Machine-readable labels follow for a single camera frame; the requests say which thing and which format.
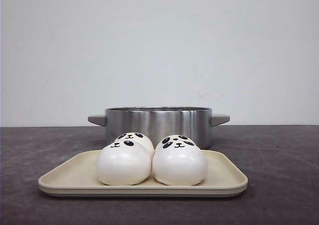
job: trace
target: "gray countertop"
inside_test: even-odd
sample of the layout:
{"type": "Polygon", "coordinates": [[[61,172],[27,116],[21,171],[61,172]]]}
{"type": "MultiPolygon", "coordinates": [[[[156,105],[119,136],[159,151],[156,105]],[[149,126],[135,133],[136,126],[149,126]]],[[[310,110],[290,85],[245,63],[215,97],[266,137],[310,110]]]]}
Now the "gray countertop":
{"type": "Polygon", "coordinates": [[[37,179],[103,147],[101,127],[1,128],[1,224],[319,224],[319,126],[218,126],[210,147],[247,177],[227,199],[55,198],[37,179]]]}

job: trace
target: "stainless steel pot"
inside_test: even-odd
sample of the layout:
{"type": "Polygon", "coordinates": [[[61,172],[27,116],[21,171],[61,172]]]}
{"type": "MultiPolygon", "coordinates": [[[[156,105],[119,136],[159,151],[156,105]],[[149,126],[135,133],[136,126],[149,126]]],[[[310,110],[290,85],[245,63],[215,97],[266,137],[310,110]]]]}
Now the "stainless steel pot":
{"type": "Polygon", "coordinates": [[[166,136],[190,137],[200,148],[210,145],[211,127],[226,123],[228,115],[212,114],[202,107],[123,107],[109,108],[105,115],[92,115],[88,121],[105,127],[105,142],[110,144],[126,132],[148,136],[154,147],[166,136]]]}

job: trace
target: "panda eye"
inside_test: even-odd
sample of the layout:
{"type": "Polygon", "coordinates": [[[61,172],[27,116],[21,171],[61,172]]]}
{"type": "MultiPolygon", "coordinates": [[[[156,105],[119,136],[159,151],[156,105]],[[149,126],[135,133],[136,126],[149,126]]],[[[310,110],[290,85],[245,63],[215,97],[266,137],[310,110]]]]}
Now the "panda eye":
{"type": "Polygon", "coordinates": [[[134,143],[132,141],[124,141],[124,144],[127,146],[133,146],[134,143]]]}
{"type": "Polygon", "coordinates": [[[170,137],[167,137],[165,139],[163,139],[163,141],[161,142],[162,144],[166,144],[169,141],[170,137]]]}
{"type": "Polygon", "coordinates": [[[190,141],[183,141],[184,143],[188,144],[188,145],[191,145],[191,146],[194,146],[194,144],[190,141]]]}
{"type": "Polygon", "coordinates": [[[187,139],[187,137],[182,136],[182,135],[179,135],[179,137],[180,137],[181,139],[187,139]]]}
{"type": "Polygon", "coordinates": [[[122,134],[118,139],[122,139],[126,134],[122,134]]]}
{"type": "Polygon", "coordinates": [[[142,135],[142,134],[139,134],[139,133],[135,133],[135,135],[138,136],[138,137],[140,137],[140,138],[143,137],[143,135],[142,135]]]}
{"type": "Polygon", "coordinates": [[[167,143],[167,144],[164,144],[163,149],[168,148],[170,145],[172,145],[172,143],[173,143],[173,142],[169,142],[169,143],[167,143]]]}

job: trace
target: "beige tray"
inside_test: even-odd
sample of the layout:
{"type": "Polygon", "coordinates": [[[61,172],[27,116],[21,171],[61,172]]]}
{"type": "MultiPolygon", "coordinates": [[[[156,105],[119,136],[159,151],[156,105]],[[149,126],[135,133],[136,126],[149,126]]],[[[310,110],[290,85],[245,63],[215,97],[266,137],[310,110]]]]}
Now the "beige tray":
{"type": "Polygon", "coordinates": [[[39,188],[57,197],[232,197],[247,188],[247,177],[222,153],[203,150],[206,179],[195,186],[167,186],[153,175],[132,186],[108,186],[98,181],[95,160],[100,150],[76,155],[39,178],[39,188]]]}

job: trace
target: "tray rim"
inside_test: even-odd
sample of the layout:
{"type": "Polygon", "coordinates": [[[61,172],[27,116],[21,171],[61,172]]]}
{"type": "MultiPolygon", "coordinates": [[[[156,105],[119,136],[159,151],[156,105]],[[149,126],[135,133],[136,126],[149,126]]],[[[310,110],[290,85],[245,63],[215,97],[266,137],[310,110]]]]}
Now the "tray rim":
{"type": "MultiPolygon", "coordinates": [[[[75,159],[76,157],[82,156],[85,153],[92,153],[92,152],[96,152],[96,151],[101,151],[101,150],[90,150],[90,151],[85,151],[82,153],[79,153],[73,157],[71,157],[70,159],[68,159],[67,161],[63,162],[62,164],[60,164],[59,166],[55,167],[54,169],[50,170],[49,172],[45,173],[44,175],[42,175],[39,179],[38,179],[38,185],[39,188],[47,193],[47,194],[53,194],[52,192],[50,192],[51,190],[59,190],[59,191],[63,191],[63,190],[67,190],[67,191],[74,191],[74,190],[81,190],[81,191],[105,191],[105,190],[137,190],[137,191],[152,191],[152,190],[210,190],[210,191],[214,191],[217,190],[220,194],[221,191],[228,191],[231,192],[232,190],[234,190],[234,194],[238,194],[241,193],[242,191],[244,191],[247,188],[247,184],[248,184],[248,178],[247,176],[240,171],[239,168],[237,168],[228,158],[227,156],[225,156],[223,153],[217,152],[217,151],[213,151],[213,150],[203,150],[205,152],[208,153],[216,153],[219,156],[224,157],[224,159],[227,160],[227,162],[236,170],[236,172],[240,173],[240,175],[244,178],[244,181],[235,185],[235,186],[230,186],[230,187],[212,187],[212,186],[176,186],[176,185],[172,185],[172,186],[143,186],[143,185],[105,185],[105,186],[93,186],[90,188],[86,188],[86,187],[62,187],[62,186],[53,186],[53,185],[49,185],[46,184],[43,179],[50,173],[53,173],[55,170],[58,170],[60,167],[62,167],[64,164],[69,163],[70,160],[75,159]]],[[[136,195],[147,195],[147,193],[135,193],[136,195]]]]}

